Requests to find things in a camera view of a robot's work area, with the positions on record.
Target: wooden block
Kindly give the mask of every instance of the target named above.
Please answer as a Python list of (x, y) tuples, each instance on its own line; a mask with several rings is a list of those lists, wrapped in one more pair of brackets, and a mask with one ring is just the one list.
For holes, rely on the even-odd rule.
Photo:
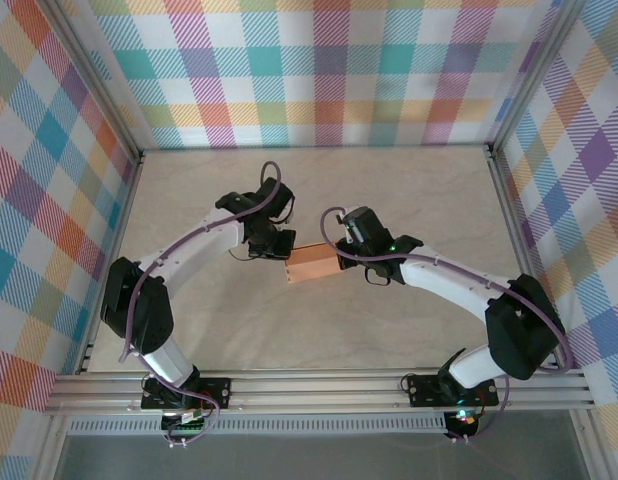
[(326, 243), (294, 248), (289, 260), (285, 261), (285, 270), (289, 283), (326, 277), (342, 271), (336, 252)]

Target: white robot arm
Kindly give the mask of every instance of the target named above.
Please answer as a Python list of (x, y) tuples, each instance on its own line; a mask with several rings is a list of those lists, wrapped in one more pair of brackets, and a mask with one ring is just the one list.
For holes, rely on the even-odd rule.
[[(338, 210), (346, 235), (333, 245), (324, 232), (324, 219)], [(461, 350), (438, 373), (446, 403), (455, 404), (469, 390), (502, 375), (527, 380), (564, 334), (551, 302), (533, 277), (523, 274), (508, 280), (489, 275), (442, 257), (413, 237), (394, 238), (368, 207), (329, 209), (321, 222), (323, 237), (336, 249), (342, 269), (362, 265), (365, 275), (374, 270), (387, 284), (395, 281), (428, 290), (484, 323), (489, 343), (471, 352)]]
[[(184, 356), (172, 335), (170, 299), (180, 288), (206, 264), (241, 243), (249, 244), (251, 258), (284, 260), (291, 254), (296, 232), (281, 230), (280, 225), (291, 218), (294, 195), (282, 183), (274, 192), (276, 183), (268, 178), (255, 193), (231, 192), (218, 200), (216, 208), (198, 225), (172, 244), (138, 262), (121, 257), (111, 265), (101, 319), (125, 338), (132, 291), (139, 289), (131, 344), (134, 353), (168, 384), (187, 391), (200, 390), (198, 369)], [(247, 211), (259, 205), (263, 207), (248, 214)], [(205, 231), (203, 227), (207, 225), (217, 226)], [(196, 402), (199, 401), (193, 397), (174, 396), (172, 406), (191, 407)]]

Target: plaid backdrop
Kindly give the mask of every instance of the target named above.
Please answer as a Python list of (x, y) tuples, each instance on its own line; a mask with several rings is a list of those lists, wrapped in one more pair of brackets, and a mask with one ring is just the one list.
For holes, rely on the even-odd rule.
[(131, 163), (33, 0), (0, 0), (0, 479), (70, 373)]
[(562, 0), (73, 2), (143, 146), (183, 148), (482, 143)]
[(618, 0), (590, 0), (505, 148), (545, 288), (618, 459)]

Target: black mounting bracket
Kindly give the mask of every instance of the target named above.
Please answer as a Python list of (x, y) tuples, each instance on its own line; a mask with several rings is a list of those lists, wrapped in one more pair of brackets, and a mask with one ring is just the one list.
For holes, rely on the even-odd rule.
[[(155, 378), (148, 378), (143, 383), (142, 389), (143, 396), (140, 402), (140, 408), (142, 410), (183, 410), (200, 408), (201, 403), (203, 409), (212, 408), (211, 404), (202, 402), (195, 397), (174, 394)], [(195, 388), (187, 388), (186, 385), (183, 385), (183, 390), (207, 395), (218, 402), (220, 409), (224, 410), (229, 407), (231, 379), (200, 377), (196, 379)]]
[(408, 375), (406, 392), (412, 407), (495, 407), (498, 393), (493, 380), (467, 388), (456, 398), (445, 395), (438, 375)]

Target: beige floor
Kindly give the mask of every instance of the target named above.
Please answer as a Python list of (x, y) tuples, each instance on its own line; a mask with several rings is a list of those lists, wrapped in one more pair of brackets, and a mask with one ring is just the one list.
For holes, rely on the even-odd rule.
[[(296, 245), (320, 241), (333, 205), (368, 205), (394, 236), (508, 277), (518, 268), (482, 151), (473, 147), (294, 149), (153, 153), (123, 241), (131, 259), (198, 222), (229, 191), (257, 188), (265, 160), (279, 162), (297, 196)], [(341, 227), (331, 221), (332, 238)], [(246, 247), (236, 254), (246, 255)], [(201, 369), (433, 367), (484, 343), (481, 322), (434, 294), (374, 287), (363, 270), (289, 285), (284, 265), (223, 255), (172, 302), (174, 335)], [(122, 340), (101, 325), (89, 369), (117, 363)]]

